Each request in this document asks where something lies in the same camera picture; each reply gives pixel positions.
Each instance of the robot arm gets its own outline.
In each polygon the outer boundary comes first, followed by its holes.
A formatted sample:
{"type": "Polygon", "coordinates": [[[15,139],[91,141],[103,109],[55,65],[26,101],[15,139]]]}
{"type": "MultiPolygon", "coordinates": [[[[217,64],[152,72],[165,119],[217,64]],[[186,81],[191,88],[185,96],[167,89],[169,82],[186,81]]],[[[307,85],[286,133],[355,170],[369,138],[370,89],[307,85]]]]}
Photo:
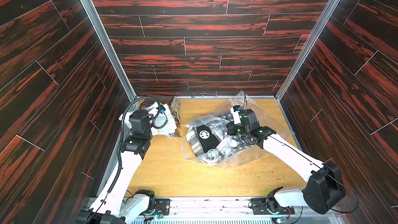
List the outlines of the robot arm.
{"type": "Polygon", "coordinates": [[[340,169],[334,163],[323,163],[310,157],[289,144],[271,128],[261,127],[251,109],[242,110],[242,107],[235,106],[231,108],[231,113],[234,121],[226,125],[228,135],[240,135],[246,143],[256,144],[271,152],[307,182],[306,187],[281,187],[270,192],[267,195],[268,209],[303,206],[325,214],[346,195],[342,187],[340,169]]]}

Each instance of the clear plastic bag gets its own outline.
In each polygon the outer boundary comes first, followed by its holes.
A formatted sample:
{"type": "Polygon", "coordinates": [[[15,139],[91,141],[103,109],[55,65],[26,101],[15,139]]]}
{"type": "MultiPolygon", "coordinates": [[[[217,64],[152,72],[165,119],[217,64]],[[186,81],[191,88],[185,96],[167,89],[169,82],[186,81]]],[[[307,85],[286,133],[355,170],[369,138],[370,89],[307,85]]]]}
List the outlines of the clear plastic bag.
{"type": "Polygon", "coordinates": [[[181,152],[186,160],[209,166],[229,168],[249,163],[267,153],[258,145],[246,143],[239,135],[227,135],[226,124],[233,121],[231,108],[236,105],[240,105],[243,110],[246,108],[252,109],[261,127],[270,127],[284,139],[290,136],[289,130],[269,116],[252,98],[241,91],[218,107],[216,111],[196,117],[186,124],[186,127],[188,127],[187,135],[181,143],[181,152]],[[200,142],[199,136],[202,140],[203,138],[211,138],[213,147],[209,149],[207,144],[205,147],[200,142]]]}

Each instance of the vent grille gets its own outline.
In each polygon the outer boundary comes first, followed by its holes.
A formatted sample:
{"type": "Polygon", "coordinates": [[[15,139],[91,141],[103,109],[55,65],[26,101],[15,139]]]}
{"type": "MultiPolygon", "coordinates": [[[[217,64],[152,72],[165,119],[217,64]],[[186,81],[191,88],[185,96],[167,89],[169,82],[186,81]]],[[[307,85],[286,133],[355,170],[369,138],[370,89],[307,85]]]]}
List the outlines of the vent grille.
{"type": "MultiPolygon", "coordinates": [[[[144,220],[135,220],[132,224],[143,224],[144,220]]],[[[271,218],[262,218],[261,220],[212,220],[206,218],[200,218],[195,220],[191,218],[190,220],[153,220],[148,221],[148,224],[273,224],[271,218]]]]}

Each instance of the wooden floor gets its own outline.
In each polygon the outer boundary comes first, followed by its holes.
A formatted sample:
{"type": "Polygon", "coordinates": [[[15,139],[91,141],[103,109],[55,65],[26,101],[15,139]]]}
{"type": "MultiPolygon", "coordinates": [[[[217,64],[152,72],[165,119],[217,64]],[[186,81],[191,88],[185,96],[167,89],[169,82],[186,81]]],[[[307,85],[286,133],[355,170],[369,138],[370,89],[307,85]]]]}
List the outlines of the wooden floor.
{"type": "MultiPolygon", "coordinates": [[[[284,127],[287,124],[275,99],[258,99],[258,104],[284,127]]],[[[182,137],[185,123],[216,109],[225,100],[180,100],[182,137]]],[[[271,190],[299,187],[306,182],[271,153],[248,164],[223,169],[186,161],[180,147],[182,138],[154,136],[141,166],[134,174],[129,191],[148,189],[157,197],[266,196],[271,190]]],[[[296,146],[293,137],[288,142],[296,146]]]]}

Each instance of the metal bracket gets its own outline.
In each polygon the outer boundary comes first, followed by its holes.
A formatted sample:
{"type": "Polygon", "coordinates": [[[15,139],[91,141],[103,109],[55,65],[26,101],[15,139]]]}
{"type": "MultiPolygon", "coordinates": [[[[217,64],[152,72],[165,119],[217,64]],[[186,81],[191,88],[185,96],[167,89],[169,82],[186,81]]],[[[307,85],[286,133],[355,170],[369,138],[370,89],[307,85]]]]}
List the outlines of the metal bracket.
{"type": "MultiPolygon", "coordinates": [[[[249,206],[251,205],[251,209],[253,210],[253,214],[254,215],[261,215],[261,214],[266,214],[266,215],[270,215],[273,214],[271,213],[267,206],[266,206],[266,198],[252,198],[250,199],[250,203],[249,206]]],[[[279,209],[277,209],[279,214],[295,214],[295,210],[294,208],[291,207],[281,207],[279,209]]]]}

